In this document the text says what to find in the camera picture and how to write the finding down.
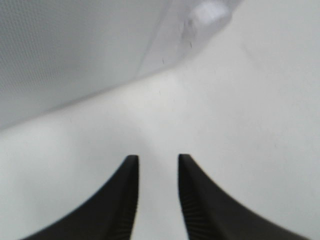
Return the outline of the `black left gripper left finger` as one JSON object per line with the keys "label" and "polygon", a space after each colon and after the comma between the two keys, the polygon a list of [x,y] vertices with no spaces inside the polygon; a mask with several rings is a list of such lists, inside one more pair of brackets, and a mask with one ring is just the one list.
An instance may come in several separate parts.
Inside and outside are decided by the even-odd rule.
{"label": "black left gripper left finger", "polygon": [[86,202],[29,240],[129,240],[139,199],[139,157],[128,155]]}

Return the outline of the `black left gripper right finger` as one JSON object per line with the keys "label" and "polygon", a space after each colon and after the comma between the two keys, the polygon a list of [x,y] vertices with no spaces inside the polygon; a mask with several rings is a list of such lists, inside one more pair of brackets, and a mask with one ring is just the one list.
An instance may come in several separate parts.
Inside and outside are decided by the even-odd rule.
{"label": "black left gripper right finger", "polygon": [[190,240],[304,240],[240,204],[189,154],[178,156],[178,195]]}

